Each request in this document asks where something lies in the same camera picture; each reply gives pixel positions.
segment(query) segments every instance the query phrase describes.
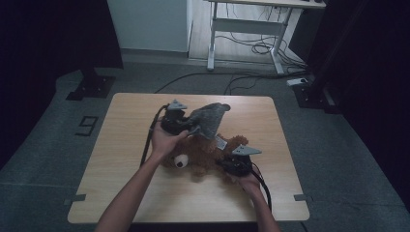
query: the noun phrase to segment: wooden table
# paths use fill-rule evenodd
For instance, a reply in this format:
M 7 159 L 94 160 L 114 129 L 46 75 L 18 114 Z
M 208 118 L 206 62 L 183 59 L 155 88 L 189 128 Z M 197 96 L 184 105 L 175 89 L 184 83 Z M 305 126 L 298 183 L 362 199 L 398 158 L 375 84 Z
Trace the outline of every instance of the wooden table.
M 303 194 L 274 102 L 268 97 L 116 94 L 72 204 L 71 223 L 96 223 L 117 192 L 138 169 L 148 129 L 158 109 L 172 100 L 185 104 L 187 115 L 213 102 L 227 103 L 219 132 L 225 137 L 242 134 L 249 146 L 262 150 L 251 157 L 270 189 L 277 220 L 306 220 Z M 134 222 L 255 221 L 254 209 L 239 186 L 226 184 L 211 172 L 193 178 L 189 168 L 160 166 Z
M 289 22 L 290 15 L 294 8 L 301 9 L 325 9 L 326 4 L 322 1 L 321 3 L 316 3 L 313 0 L 302 1 L 302 0 L 206 0 L 215 3 L 214 14 L 212 17 L 212 28 L 211 28 L 211 43 L 209 45 L 208 51 L 208 65 L 207 69 L 212 71 L 214 69 L 215 62 L 215 33 L 217 31 L 221 32 L 238 32 L 238 33 L 248 33 L 248 34 L 260 34 L 260 35 L 271 35 L 278 36 L 274 44 L 274 48 L 271 50 L 270 54 L 272 60 L 274 61 L 275 68 L 278 74 L 284 74 L 281 59 L 278 55 L 278 50 L 280 44 L 283 40 L 284 33 L 286 32 L 287 24 Z M 258 21 L 258 20 L 243 20 L 236 18 L 218 18 L 217 8 L 218 3 L 232 3 L 232 4 L 247 4 L 247 5 L 264 5 L 272 7 L 286 7 L 289 10 L 286 13 L 286 17 L 282 22 L 272 22 L 272 21 Z

